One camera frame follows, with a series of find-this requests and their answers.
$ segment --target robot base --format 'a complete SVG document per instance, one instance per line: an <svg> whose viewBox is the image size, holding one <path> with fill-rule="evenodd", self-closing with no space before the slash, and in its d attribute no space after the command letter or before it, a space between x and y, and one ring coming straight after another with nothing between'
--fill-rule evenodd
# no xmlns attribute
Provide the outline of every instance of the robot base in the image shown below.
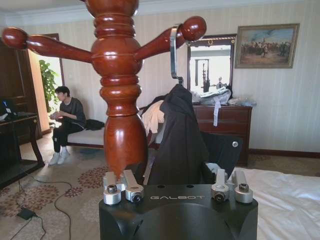
<svg viewBox="0 0 320 240"><path fill-rule="evenodd" d="M101 240L256 240L258 203L217 203L211 185L146 185L138 204L122 192L116 205L99 203Z"/></svg>

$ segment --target mirror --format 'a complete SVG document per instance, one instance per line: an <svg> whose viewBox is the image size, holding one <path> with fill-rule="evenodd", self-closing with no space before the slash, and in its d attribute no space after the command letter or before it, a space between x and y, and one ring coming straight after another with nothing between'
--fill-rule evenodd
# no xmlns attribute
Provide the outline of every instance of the mirror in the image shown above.
<svg viewBox="0 0 320 240"><path fill-rule="evenodd" d="M188 45L188 90L203 94L232 86L235 39L208 35Z"/></svg>

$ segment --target painting of horses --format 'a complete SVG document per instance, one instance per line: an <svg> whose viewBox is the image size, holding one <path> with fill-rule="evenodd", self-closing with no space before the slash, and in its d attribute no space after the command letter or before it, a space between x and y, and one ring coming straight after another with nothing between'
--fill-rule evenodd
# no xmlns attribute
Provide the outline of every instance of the painting of horses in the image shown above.
<svg viewBox="0 0 320 240"><path fill-rule="evenodd" d="M292 68L298 31L299 23L239 26L235 68Z"/></svg>

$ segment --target hand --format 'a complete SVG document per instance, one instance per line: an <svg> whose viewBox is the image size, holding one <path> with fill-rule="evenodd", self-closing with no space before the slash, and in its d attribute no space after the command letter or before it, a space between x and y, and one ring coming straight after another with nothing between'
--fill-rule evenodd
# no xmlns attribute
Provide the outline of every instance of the hand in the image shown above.
<svg viewBox="0 0 320 240"><path fill-rule="evenodd" d="M51 120L55 120L57 118L58 112L55 111L54 113L52 113L49 117Z"/></svg>
<svg viewBox="0 0 320 240"><path fill-rule="evenodd" d="M56 112L56 118L61 118L61 117L65 116L65 115L66 115L66 113L64 111L57 111Z"/></svg>

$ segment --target wooden dresser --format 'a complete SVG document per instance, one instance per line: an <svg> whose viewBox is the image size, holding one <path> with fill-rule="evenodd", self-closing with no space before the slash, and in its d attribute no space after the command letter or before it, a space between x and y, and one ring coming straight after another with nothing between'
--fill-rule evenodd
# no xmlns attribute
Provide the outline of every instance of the wooden dresser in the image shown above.
<svg viewBox="0 0 320 240"><path fill-rule="evenodd" d="M200 131L232 135L243 139L242 151L237 165L247 166L252 107L222 105L219 109L217 126L214 126L214 107L212 105L194 105L193 109Z"/></svg>

